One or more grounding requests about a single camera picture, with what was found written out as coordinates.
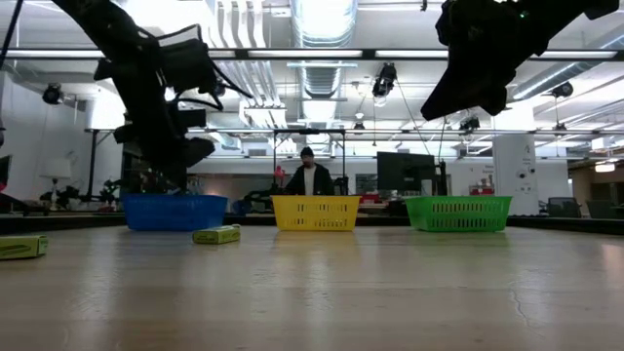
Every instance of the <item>cable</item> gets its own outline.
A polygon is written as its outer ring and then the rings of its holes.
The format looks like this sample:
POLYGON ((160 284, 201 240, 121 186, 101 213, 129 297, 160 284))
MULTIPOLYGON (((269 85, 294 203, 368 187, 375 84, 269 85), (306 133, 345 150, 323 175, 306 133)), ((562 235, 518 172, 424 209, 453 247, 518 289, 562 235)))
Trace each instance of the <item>cable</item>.
POLYGON ((191 102, 191 103, 199 103, 199 104, 203 104, 206 105, 208 107, 212 107, 215 108, 219 111, 223 110, 223 105, 221 104, 221 101, 219 101, 218 99, 216 99, 214 102, 209 102, 209 101, 203 101, 197 98, 189 98, 189 97, 183 97, 183 98, 177 98, 174 100, 174 102, 191 102))
POLYGON ((377 146, 377 109, 372 97, 372 146, 377 146))
POLYGON ((411 113, 410 105, 408 104, 408 100, 406 99, 406 95, 403 93, 403 88, 401 88, 401 83, 399 83, 399 78, 397 78, 396 80, 397 80, 397 87, 399 87, 399 92, 401 92, 401 96, 403 97, 403 102, 406 104, 406 108, 408 109, 409 117, 411 118, 411 121, 413 122, 413 127, 418 132, 418 137, 420 137, 420 141, 422 141, 422 144, 425 146, 425 150, 427 150, 427 154, 431 155, 431 152, 429 152, 429 148, 427 147, 427 142, 422 137, 422 134, 420 133, 420 130, 418 129, 418 125, 416 124, 416 120, 415 120, 415 118, 413 118, 413 114, 411 113))
POLYGON ((442 135, 440 136, 440 148, 438 149, 438 162, 442 161, 442 142, 445 140, 445 129, 447 128, 447 116, 443 117, 442 135))
POLYGON ((4 66, 4 60, 9 53, 9 46, 11 45, 13 32, 16 30, 16 26, 18 25, 18 18, 20 17, 22 5, 23 0, 16 1, 16 6, 13 10, 13 15, 11 16, 11 23, 9 23, 9 28, 7 28, 7 35, 4 37, 4 43, 2 44, 2 52, 0 52, 0 69, 2 69, 2 67, 4 66))

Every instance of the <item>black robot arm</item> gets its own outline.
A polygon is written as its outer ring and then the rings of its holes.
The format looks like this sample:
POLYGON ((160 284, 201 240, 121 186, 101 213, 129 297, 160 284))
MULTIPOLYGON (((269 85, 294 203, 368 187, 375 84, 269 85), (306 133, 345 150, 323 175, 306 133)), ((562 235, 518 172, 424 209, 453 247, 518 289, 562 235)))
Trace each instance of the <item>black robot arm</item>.
POLYGON ((520 64, 542 55, 579 16, 595 20, 618 8, 619 0, 447 0, 436 29, 448 46, 448 68, 422 116, 429 121, 474 106, 500 113, 520 64))
POLYGON ((204 104, 217 109, 222 109, 217 90, 229 88, 250 97, 249 94, 236 87, 210 59, 199 25, 155 37, 109 0, 53 1, 80 25, 105 56, 99 62, 95 79, 112 78, 129 121, 115 131, 117 142, 136 142, 153 168, 185 189, 186 169, 213 153, 215 147, 209 140, 185 137, 189 127, 202 127, 202 122, 185 118, 186 112, 177 109, 181 94, 199 88, 199 93, 210 95, 214 101, 204 104), (165 38, 194 29, 196 38, 160 45, 165 38), (165 100, 167 88, 174 89, 176 100, 165 100))

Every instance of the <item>person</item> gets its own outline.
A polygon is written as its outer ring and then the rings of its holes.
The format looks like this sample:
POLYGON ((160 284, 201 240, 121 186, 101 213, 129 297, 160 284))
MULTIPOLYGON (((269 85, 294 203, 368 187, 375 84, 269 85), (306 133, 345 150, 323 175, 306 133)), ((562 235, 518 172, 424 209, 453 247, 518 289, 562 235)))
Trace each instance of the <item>person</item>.
POLYGON ((293 195, 333 195, 333 180, 330 171, 314 162, 314 152, 309 146, 301 150, 301 162, 286 191, 293 195))

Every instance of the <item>green basket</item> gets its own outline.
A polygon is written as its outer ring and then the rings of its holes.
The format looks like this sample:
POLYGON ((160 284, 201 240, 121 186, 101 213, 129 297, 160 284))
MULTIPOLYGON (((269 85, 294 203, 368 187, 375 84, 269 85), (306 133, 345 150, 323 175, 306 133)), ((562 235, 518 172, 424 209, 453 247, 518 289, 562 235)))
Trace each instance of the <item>green basket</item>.
POLYGON ((435 196, 406 199, 411 226, 432 232, 505 229, 510 196, 435 196))

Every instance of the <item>plastic basket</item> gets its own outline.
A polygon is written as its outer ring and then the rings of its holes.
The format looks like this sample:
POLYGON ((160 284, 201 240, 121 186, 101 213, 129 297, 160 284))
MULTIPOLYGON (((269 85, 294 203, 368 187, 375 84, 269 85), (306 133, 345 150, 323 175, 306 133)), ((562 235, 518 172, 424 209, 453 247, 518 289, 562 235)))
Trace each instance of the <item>plastic basket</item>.
POLYGON ((437 196, 406 199, 411 226, 432 232, 505 229, 511 197, 437 196))
POLYGON ((122 199, 132 230, 193 231, 220 226, 227 198, 210 195, 127 194, 122 199))
POLYGON ((273 196, 280 230, 351 231, 360 206, 359 196, 273 196))

